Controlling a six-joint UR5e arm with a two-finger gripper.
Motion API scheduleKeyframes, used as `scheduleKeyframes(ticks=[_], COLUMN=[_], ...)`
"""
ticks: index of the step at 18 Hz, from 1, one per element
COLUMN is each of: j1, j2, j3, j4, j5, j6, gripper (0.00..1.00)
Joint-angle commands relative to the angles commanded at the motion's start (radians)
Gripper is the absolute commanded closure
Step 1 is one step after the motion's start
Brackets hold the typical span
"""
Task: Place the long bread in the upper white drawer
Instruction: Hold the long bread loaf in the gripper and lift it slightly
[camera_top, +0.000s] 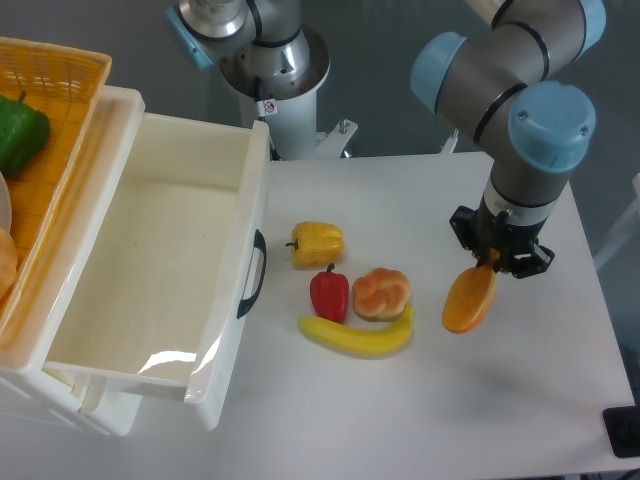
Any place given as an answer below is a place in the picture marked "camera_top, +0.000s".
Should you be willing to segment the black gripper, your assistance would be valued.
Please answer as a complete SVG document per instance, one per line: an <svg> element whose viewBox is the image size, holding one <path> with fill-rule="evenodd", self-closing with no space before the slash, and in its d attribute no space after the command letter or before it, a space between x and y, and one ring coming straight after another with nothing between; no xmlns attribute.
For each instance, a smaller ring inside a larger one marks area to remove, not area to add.
<svg viewBox="0 0 640 480"><path fill-rule="evenodd" d="M506 210L490 212L485 204L473 210L459 206L449 219L462 248L470 251L477 266L489 262L493 251L498 258L493 270L523 279L546 272L555 253L539 243L538 235L544 221L535 225L517 226Z"/></svg>

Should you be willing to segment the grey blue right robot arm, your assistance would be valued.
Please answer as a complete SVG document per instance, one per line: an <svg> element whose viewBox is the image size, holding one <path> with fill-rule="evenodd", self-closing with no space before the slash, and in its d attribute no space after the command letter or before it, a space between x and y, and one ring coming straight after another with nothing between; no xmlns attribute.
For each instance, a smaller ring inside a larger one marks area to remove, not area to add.
<svg viewBox="0 0 640 480"><path fill-rule="evenodd" d="M444 32L416 57L413 93L493 162L478 207L450 220L479 264L526 278L553 261L539 233L597 121L589 97L554 74L600 40L606 21L600 1L504 1L484 40Z"/></svg>

